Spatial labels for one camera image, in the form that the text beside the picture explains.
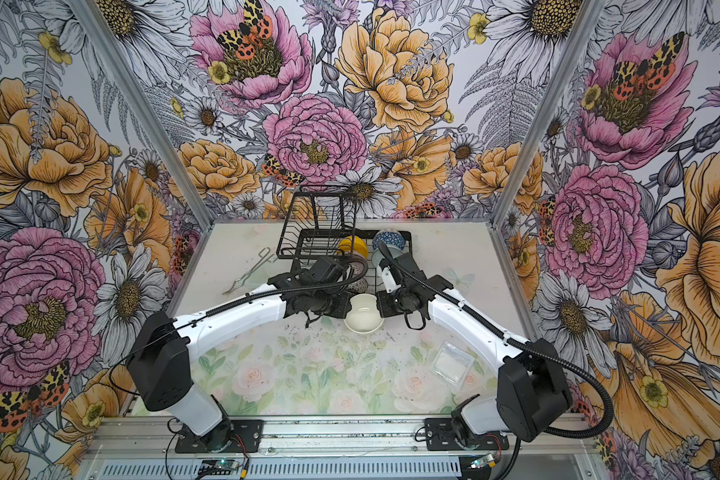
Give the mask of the pink striped bowl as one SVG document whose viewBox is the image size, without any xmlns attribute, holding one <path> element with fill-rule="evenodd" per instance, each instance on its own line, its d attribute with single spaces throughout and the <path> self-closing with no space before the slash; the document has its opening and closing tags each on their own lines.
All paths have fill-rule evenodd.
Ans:
<svg viewBox="0 0 720 480">
<path fill-rule="evenodd" d="M 349 253 L 343 256 L 343 260 L 350 268 L 350 274 L 356 276 L 360 273 L 366 272 L 368 269 L 368 262 L 363 255 L 358 253 Z"/>
</svg>

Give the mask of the cream white bowl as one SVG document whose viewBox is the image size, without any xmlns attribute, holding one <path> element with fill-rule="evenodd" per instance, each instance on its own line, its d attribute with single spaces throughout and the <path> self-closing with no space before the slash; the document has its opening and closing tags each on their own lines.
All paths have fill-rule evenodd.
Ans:
<svg viewBox="0 0 720 480">
<path fill-rule="evenodd" d="M 362 293 L 350 298 L 350 310 L 344 324 L 357 334 L 370 334 L 377 331 L 384 323 L 377 304 L 377 297 Z"/>
</svg>

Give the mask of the yellow bowl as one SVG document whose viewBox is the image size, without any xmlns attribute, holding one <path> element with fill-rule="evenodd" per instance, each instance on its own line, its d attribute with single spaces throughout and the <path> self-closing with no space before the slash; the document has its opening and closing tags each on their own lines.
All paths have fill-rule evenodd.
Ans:
<svg viewBox="0 0 720 480">
<path fill-rule="evenodd" d="M 340 240 L 337 245 L 337 250 L 346 254 L 354 253 L 364 258 L 367 258 L 369 255 L 369 249 L 366 242 L 355 235 L 348 236 Z"/>
</svg>

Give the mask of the blue triangle patterned bowl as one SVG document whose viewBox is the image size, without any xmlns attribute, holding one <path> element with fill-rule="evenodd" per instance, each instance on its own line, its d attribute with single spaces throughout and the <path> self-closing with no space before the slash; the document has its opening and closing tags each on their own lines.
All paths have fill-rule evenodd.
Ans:
<svg viewBox="0 0 720 480">
<path fill-rule="evenodd" d="M 406 246 L 406 239 L 400 231 L 392 229 L 379 230 L 372 239 L 372 246 L 375 250 L 379 250 L 381 245 L 386 245 L 389 249 L 396 248 L 403 251 Z"/>
</svg>

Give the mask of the dotted pattern bowl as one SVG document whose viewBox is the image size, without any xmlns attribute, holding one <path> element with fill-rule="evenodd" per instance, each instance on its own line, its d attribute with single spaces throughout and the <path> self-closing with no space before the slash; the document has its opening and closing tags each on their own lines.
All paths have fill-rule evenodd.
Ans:
<svg viewBox="0 0 720 480">
<path fill-rule="evenodd" d="M 367 293 L 368 289 L 369 283 L 365 276 L 347 286 L 347 290 L 353 295 Z"/>
</svg>

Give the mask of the light green bowl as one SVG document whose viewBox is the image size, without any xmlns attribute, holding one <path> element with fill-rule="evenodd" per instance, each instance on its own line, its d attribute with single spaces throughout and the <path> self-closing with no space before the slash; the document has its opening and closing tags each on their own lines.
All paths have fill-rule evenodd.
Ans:
<svg viewBox="0 0 720 480">
<path fill-rule="evenodd" d="M 394 246 L 389 246 L 388 250 L 393 258 L 397 257 L 400 254 L 400 251 Z M 380 249 L 376 249 L 371 256 L 371 261 L 376 268 L 379 267 L 380 263 L 384 259 L 385 257 L 383 256 L 383 253 Z"/>
</svg>

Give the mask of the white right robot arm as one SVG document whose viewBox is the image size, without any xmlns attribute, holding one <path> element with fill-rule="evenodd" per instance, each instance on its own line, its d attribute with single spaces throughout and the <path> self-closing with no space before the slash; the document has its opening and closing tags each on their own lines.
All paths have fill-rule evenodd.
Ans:
<svg viewBox="0 0 720 480">
<path fill-rule="evenodd" d="M 378 251 L 384 289 L 377 294 L 384 316 L 417 312 L 457 336 L 493 369 L 497 380 L 491 396 L 475 395 L 451 413 L 452 428 L 468 444 L 481 435 L 509 432 L 531 442 L 551 429 L 573 405 L 556 350 L 541 340 L 531 342 L 485 316 L 440 275 L 427 277 L 409 253 L 395 256 L 383 245 Z"/>
</svg>

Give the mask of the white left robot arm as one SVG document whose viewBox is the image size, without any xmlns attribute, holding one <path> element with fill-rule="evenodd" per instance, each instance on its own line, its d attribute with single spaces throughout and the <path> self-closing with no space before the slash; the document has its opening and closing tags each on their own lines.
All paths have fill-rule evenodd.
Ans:
<svg viewBox="0 0 720 480">
<path fill-rule="evenodd" d="M 235 441 L 234 427 L 220 402 L 196 384 L 191 364 L 248 330 L 295 314 L 344 318 L 348 286 L 367 270 L 365 262 L 355 269 L 347 258 L 324 256 L 210 309 L 180 317 L 160 310 L 147 318 L 122 363 L 148 410 L 169 412 L 184 438 L 220 452 Z"/>
</svg>

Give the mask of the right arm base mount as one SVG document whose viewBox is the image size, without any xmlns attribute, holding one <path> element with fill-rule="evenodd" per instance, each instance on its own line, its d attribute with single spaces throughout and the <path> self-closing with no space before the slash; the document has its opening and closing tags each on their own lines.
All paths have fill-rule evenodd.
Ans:
<svg viewBox="0 0 720 480">
<path fill-rule="evenodd" d="M 426 418 L 423 427 L 429 451 L 509 449 L 508 427 L 498 413 L 495 397 L 474 395 L 460 403 L 448 418 Z"/>
</svg>

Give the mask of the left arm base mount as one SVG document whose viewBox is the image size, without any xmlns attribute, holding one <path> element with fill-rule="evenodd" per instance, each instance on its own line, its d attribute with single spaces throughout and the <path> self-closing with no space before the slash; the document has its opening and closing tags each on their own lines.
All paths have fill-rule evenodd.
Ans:
<svg viewBox="0 0 720 480">
<path fill-rule="evenodd" d="M 177 420 L 180 425 L 177 453 L 256 453 L 259 450 L 264 421 L 231 419 L 221 405 L 218 407 L 222 420 L 204 436 L 194 434 L 189 427 Z"/>
</svg>

